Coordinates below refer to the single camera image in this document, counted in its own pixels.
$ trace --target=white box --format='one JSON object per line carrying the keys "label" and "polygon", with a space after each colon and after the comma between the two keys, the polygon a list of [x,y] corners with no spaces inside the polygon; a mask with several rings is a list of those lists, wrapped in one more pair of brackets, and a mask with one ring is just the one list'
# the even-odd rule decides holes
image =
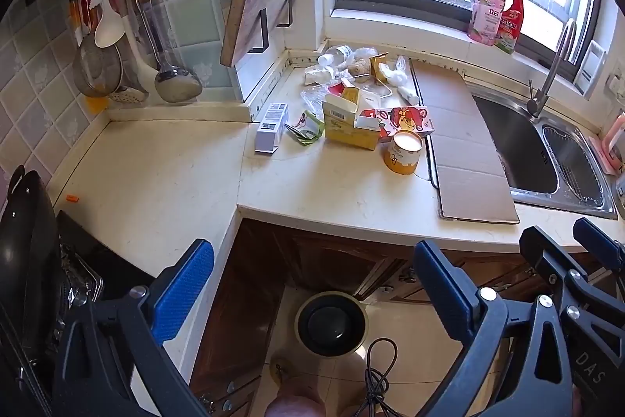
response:
{"label": "white box", "polygon": [[280,144],[284,125],[289,120],[289,106],[286,103],[271,103],[256,131],[254,149],[256,152],[273,154]]}

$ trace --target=blue gripper pad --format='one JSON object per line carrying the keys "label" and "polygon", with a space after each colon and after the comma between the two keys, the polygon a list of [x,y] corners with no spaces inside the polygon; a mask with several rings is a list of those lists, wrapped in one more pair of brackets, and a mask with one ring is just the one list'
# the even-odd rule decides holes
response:
{"label": "blue gripper pad", "polygon": [[150,286],[151,330],[158,344],[174,339],[199,292],[213,272],[213,247],[196,239],[173,267],[164,269]]}
{"label": "blue gripper pad", "polygon": [[599,230],[587,218],[579,218],[573,225],[573,238],[606,268],[620,272],[625,262],[623,248]]}
{"label": "blue gripper pad", "polygon": [[421,241],[414,247],[414,270],[432,302],[449,338],[471,344],[475,336],[479,299],[477,287],[454,267],[437,245]]}

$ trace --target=red spray bottle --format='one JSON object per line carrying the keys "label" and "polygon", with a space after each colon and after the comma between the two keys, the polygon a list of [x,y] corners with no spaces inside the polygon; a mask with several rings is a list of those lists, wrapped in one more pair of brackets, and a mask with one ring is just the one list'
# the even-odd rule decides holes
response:
{"label": "red spray bottle", "polygon": [[512,0],[512,5],[503,12],[499,22],[499,30],[495,37],[495,46],[507,54],[514,52],[521,25],[523,24],[523,0]]}

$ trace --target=cardboard sheet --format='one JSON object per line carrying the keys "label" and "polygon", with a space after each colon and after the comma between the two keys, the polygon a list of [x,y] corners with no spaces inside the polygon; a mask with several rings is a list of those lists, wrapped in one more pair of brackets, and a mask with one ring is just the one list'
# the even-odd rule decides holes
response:
{"label": "cardboard sheet", "polygon": [[456,71],[411,60],[436,131],[441,215],[488,223],[518,223],[497,149],[463,78]]}

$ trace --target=yellow box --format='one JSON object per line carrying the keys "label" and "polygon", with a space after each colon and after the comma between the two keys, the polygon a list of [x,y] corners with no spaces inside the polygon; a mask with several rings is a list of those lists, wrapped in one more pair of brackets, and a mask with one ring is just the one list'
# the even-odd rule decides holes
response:
{"label": "yellow box", "polygon": [[341,96],[326,94],[322,101],[326,138],[369,150],[376,148],[380,137],[377,118],[357,117],[359,110],[366,108],[363,99],[356,87],[347,87]]}

